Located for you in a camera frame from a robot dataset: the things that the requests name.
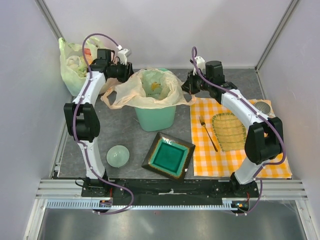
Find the orange plastic trash bag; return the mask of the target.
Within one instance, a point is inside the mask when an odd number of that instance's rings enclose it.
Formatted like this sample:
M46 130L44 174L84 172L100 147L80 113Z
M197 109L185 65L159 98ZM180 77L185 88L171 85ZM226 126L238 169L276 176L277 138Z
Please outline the orange plastic trash bag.
M183 82L171 71L151 68L135 72L125 83L113 85L101 97L109 109L130 106L140 109L163 109L178 105L191 106L196 97L187 101Z

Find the green trash bin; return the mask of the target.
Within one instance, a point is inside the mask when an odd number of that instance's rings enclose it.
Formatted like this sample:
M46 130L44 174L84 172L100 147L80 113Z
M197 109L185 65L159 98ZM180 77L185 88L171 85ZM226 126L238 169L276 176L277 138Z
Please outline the green trash bin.
M170 92L163 80L163 74L154 70L146 70L142 75L142 87L147 98L163 100ZM174 123L176 107L169 106L157 109L135 109L139 124L146 132L164 130Z

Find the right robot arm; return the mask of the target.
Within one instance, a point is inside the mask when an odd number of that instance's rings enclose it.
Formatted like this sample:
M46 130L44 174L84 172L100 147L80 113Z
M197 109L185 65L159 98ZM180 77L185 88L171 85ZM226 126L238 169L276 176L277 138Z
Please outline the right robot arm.
M269 117L259 111L232 82L227 82L220 61L205 61L197 56L190 62L194 69L188 73L182 90L190 95L207 91L211 98L230 110L247 130L244 144L246 157L232 173L229 184L230 193L240 197L264 166L273 165L273 159L285 154L283 123L278 117Z

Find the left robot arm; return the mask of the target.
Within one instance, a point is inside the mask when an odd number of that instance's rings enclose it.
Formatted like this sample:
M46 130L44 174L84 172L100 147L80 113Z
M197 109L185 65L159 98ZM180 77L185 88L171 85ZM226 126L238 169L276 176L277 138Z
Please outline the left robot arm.
M92 187L99 197L110 191L108 176L103 166L99 147L100 121L95 103L103 85L108 79L125 83L134 73L132 63L128 61L131 51L123 48L117 52L118 61L113 61L115 52L99 48L97 57L87 67L86 80L80 93L71 103L63 107L67 130L79 146L86 166L84 188Z

